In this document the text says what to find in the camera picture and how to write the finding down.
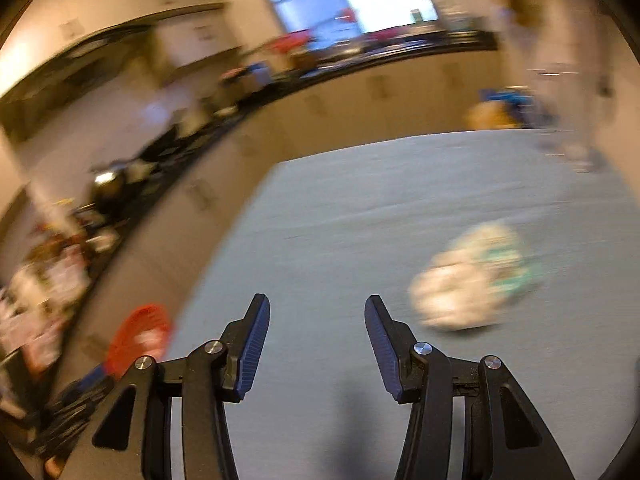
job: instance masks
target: gray tabletop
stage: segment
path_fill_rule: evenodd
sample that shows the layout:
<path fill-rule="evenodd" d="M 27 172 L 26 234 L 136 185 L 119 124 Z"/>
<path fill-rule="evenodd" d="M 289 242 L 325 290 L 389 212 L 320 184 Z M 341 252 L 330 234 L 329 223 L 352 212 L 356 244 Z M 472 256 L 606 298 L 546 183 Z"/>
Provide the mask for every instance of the gray tabletop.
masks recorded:
<path fill-rule="evenodd" d="M 422 327 L 407 288 L 479 222 L 528 242 L 540 285 L 498 326 Z M 281 164 L 207 271 L 170 357 L 241 317 L 254 292 L 271 326 L 253 389 L 227 409 L 241 480 L 389 479 L 409 407 L 386 393 L 363 321 L 380 294 L 444 353 L 499 355 L 578 480 L 597 478 L 636 416 L 640 216 L 615 171 L 578 174 L 523 130 L 394 140 Z M 451 477 L 459 476 L 456 408 Z"/>

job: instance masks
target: metal screw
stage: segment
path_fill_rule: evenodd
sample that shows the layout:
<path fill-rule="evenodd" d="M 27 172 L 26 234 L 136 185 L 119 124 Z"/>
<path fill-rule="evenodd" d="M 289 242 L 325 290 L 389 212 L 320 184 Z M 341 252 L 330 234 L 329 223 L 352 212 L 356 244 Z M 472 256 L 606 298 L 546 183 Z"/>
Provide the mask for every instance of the metal screw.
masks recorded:
<path fill-rule="evenodd" d="M 220 341 L 209 341 L 204 345 L 204 351 L 207 354 L 217 354 L 218 352 L 222 352 L 224 347 Z"/>
<path fill-rule="evenodd" d="M 154 362 L 154 359 L 152 357 L 149 357 L 148 355 L 143 355 L 142 357 L 139 357 L 136 359 L 136 368 L 138 370 L 146 370 L 153 364 L 153 362 Z"/>
<path fill-rule="evenodd" d="M 497 370 L 502 366 L 502 361 L 500 361 L 500 358 L 495 355 L 488 355 L 484 358 L 484 364 L 487 368 L 491 368 L 491 370 Z"/>
<path fill-rule="evenodd" d="M 420 341 L 419 343 L 416 343 L 414 345 L 414 350 L 417 354 L 429 355 L 431 351 L 433 351 L 433 346 L 431 346 L 429 343 Z"/>

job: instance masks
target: red basket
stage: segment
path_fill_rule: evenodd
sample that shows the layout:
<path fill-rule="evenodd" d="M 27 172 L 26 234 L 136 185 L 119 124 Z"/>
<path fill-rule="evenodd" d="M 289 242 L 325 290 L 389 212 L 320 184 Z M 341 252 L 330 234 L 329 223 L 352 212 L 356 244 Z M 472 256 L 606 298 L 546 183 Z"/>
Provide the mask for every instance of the red basket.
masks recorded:
<path fill-rule="evenodd" d="M 169 345 L 171 319 L 158 304 L 148 304 L 134 310 L 116 333 L 104 362 L 109 375 L 120 378 L 132 362 L 142 355 L 160 360 Z"/>

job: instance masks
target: black countertop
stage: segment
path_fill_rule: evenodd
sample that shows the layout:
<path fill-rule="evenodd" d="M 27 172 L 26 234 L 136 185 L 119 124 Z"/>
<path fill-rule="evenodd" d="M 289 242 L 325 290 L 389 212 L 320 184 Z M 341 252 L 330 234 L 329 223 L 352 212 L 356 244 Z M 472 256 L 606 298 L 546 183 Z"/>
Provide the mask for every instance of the black countertop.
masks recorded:
<path fill-rule="evenodd" d="M 177 153 L 174 161 L 166 165 L 164 170 L 158 174 L 158 177 L 148 182 L 142 189 L 142 192 L 124 207 L 116 225 L 116 230 L 120 236 L 117 244 L 110 251 L 100 254 L 92 261 L 88 269 L 90 285 L 82 299 L 76 304 L 74 314 L 68 322 L 62 340 L 62 354 L 49 370 L 44 373 L 40 382 L 39 396 L 41 402 L 46 402 L 52 393 L 58 369 L 65 357 L 65 349 L 74 336 L 75 328 L 82 317 L 85 306 L 92 300 L 101 277 L 115 261 L 117 253 L 126 247 L 129 235 L 135 231 L 146 215 L 153 210 L 156 203 L 180 180 L 185 172 L 196 163 L 201 156 L 215 149 L 218 141 L 235 129 L 238 124 L 271 102 L 321 82 L 359 72 L 360 70 L 373 66 L 415 57 L 475 50 L 497 50 L 498 48 L 495 36 L 491 32 L 460 34 L 435 32 L 423 39 L 427 40 L 427 42 L 419 48 L 411 48 L 399 52 L 387 52 L 384 54 L 372 53 L 371 55 L 361 56 L 357 60 L 345 62 L 331 69 L 315 71 L 303 77 L 281 80 L 271 87 L 265 88 L 258 94 L 254 94 L 250 100 L 239 107 L 237 114 L 221 123 L 211 123 L 196 134 L 193 134 L 190 137 L 190 139 L 193 139 L 191 143 Z"/>

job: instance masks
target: triangular cutout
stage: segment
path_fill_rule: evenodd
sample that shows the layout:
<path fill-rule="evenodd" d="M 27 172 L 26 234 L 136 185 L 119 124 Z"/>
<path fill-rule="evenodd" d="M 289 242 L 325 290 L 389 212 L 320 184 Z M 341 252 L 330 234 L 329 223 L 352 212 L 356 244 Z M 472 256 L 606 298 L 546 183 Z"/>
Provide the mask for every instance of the triangular cutout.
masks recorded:
<path fill-rule="evenodd" d="M 524 414 L 513 392 L 507 387 L 500 388 L 500 405 L 504 421 L 504 437 L 508 449 L 536 447 L 540 436 Z"/>
<path fill-rule="evenodd" d="M 136 389 L 133 386 L 130 386 L 120 394 L 109 415 L 106 416 L 100 428 L 94 434 L 93 443 L 95 447 L 105 447 L 116 451 L 127 449 L 135 401 Z"/>

